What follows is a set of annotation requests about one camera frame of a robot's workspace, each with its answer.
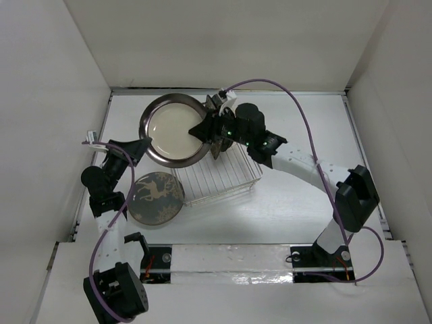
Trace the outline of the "black square floral plate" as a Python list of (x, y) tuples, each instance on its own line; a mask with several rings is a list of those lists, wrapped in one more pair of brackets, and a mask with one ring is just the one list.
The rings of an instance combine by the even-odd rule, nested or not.
[(219, 115), (222, 104), (224, 104), (224, 99), (222, 99), (219, 94), (214, 94), (213, 96), (207, 95), (205, 108), (207, 110), (207, 115), (210, 117), (210, 152), (214, 160), (217, 160), (220, 154), (225, 152), (229, 147), (228, 141), (218, 135), (216, 130), (217, 116)]

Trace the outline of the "grey plate tree pattern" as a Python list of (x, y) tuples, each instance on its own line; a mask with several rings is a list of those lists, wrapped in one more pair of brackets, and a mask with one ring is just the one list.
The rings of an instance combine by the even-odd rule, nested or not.
[(128, 211), (137, 222), (158, 226), (171, 221), (181, 211), (184, 200), (179, 179), (170, 173), (152, 172), (135, 181)]

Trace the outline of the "cream plate black striped rim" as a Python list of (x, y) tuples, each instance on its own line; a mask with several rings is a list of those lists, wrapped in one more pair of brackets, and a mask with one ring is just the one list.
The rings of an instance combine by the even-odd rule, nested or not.
[(223, 139), (221, 141), (220, 151), (221, 152), (226, 152), (226, 150), (229, 149), (233, 145), (233, 143), (234, 142), (231, 141), (231, 140)]

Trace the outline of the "cream plate brown metallic rim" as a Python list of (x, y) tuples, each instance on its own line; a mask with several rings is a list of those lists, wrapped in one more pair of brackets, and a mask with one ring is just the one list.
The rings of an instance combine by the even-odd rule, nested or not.
[(185, 168), (198, 163), (210, 144), (189, 134), (206, 117), (205, 106), (181, 93), (165, 94), (152, 101), (141, 115), (139, 136), (150, 138), (147, 155), (168, 168)]

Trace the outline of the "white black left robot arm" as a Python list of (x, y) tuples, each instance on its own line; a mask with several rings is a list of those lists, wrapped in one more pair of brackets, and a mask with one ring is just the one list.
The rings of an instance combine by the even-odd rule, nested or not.
[(135, 183), (130, 184), (126, 194), (115, 187), (126, 170), (135, 171), (150, 143), (148, 138), (100, 142), (92, 134), (84, 141), (105, 153), (102, 165), (91, 165), (81, 173), (99, 233), (83, 289), (99, 323), (131, 323), (149, 309), (140, 269), (149, 263), (151, 252), (141, 233), (125, 232), (127, 204), (132, 200)]

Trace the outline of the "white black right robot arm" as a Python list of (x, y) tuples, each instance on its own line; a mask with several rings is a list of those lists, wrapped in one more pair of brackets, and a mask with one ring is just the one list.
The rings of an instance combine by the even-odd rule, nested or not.
[(333, 219), (311, 250), (319, 265), (328, 265), (336, 258), (337, 250), (361, 230), (380, 202), (366, 167), (339, 167), (297, 149), (268, 131), (264, 114), (251, 103), (238, 105), (234, 112), (208, 112), (189, 133), (203, 143), (228, 140), (243, 144), (253, 161), (295, 176), (329, 196)]

